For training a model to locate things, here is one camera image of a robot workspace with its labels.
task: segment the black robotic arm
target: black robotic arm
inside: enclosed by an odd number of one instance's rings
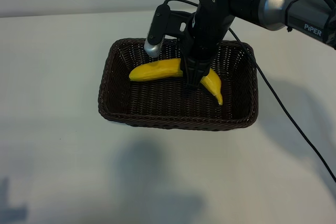
[[[181,70],[187,85],[196,88],[235,17],[269,30],[287,26],[336,49],[336,0],[199,0],[194,14],[171,11],[166,1],[155,12],[144,48],[155,58],[165,35],[178,38]]]

